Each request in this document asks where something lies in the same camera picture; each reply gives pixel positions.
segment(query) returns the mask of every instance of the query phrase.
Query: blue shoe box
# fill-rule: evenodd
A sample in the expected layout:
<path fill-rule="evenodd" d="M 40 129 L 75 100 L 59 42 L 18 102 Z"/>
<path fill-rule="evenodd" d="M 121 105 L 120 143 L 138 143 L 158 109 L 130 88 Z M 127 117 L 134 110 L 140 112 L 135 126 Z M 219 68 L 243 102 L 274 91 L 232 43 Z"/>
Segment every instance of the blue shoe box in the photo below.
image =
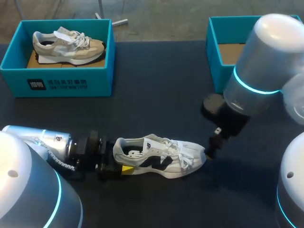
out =
<path fill-rule="evenodd" d="M 221 44 L 245 44 L 256 21 L 261 16 L 210 17 L 206 38 L 206 53 L 216 93 L 223 90 L 235 64 L 224 64 L 219 50 Z"/>
<path fill-rule="evenodd" d="M 106 44 L 104 67 L 27 68 L 35 31 L 53 33 L 60 26 L 83 32 Z M 14 97 L 110 96 L 115 42 L 109 19 L 23 20 L 0 65 Z"/>

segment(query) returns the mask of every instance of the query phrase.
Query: sneaker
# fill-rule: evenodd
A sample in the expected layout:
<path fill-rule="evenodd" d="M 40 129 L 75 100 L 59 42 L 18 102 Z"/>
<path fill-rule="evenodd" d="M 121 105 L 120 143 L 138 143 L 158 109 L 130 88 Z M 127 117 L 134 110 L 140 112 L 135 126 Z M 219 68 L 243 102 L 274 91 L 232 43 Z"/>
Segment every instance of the sneaker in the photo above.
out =
<path fill-rule="evenodd" d="M 33 45 L 39 55 L 39 63 L 68 62 L 83 65 L 96 60 L 105 50 L 102 41 L 63 27 L 52 34 L 34 32 Z"/>
<path fill-rule="evenodd" d="M 155 172 L 166 178 L 178 178 L 204 164 L 204 150 L 196 143 L 150 134 L 139 139 L 117 139 L 113 155 L 119 164 L 134 167 L 132 174 Z"/>

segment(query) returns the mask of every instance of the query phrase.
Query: cable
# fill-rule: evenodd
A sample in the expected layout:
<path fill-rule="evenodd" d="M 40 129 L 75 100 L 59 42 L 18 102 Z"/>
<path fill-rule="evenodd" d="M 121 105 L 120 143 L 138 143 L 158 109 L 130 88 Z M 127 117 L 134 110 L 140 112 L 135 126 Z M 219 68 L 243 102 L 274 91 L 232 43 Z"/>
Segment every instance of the cable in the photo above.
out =
<path fill-rule="evenodd" d="M 75 167 L 72 165 L 68 165 L 64 162 L 62 162 L 61 160 L 59 160 L 56 155 L 52 152 L 52 149 L 46 145 L 43 141 L 41 141 L 40 139 L 36 138 L 36 137 L 21 137 L 21 139 L 23 141 L 31 141 L 35 144 L 38 144 L 40 146 L 43 146 L 44 148 L 46 148 L 47 153 L 49 154 L 49 156 L 52 158 L 52 160 L 57 163 L 58 165 L 60 165 L 61 167 L 71 170 L 71 171 L 75 171 Z"/>

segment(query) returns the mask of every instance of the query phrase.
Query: black n logo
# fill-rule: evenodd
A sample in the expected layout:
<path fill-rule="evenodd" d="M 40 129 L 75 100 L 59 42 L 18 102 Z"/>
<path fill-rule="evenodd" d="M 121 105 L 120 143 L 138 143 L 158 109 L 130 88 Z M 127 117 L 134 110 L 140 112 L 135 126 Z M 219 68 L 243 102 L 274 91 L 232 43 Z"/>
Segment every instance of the black n logo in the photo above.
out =
<path fill-rule="evenodd" d="M 151 156 L 147 160 L 145 160 L 139 167 L 151 166 L 153 169 L 164 171 L 168 167 L 168 165 L 172 163 L 172 161 L 173 159 L 168 156 L 161 163 L 160 156 Z"/>

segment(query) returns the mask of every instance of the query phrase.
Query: dark tabletop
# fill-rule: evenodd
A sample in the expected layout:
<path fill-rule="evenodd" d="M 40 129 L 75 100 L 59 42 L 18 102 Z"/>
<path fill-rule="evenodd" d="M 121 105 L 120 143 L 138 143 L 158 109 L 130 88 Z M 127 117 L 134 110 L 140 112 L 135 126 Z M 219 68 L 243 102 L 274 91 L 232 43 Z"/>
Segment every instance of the dark tabletop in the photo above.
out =
<path fill-rule="evenodd" d="M 2 59 L 7 46 L 0 46 Z M 204 41 L 116 43 L 109 98 L 14 99 L 0 78 L 0 127 L 22 125 L 109 138 L 154 133 L 207 147 L 216 126 L 200 114 L 213 92 Z M 253 118 L 197 172 L 100 182 L 94 173 L 69 181 L 84 207 L 84 228 L 276 228 L 280 161 L 303 127 L 282 98 Z"/>

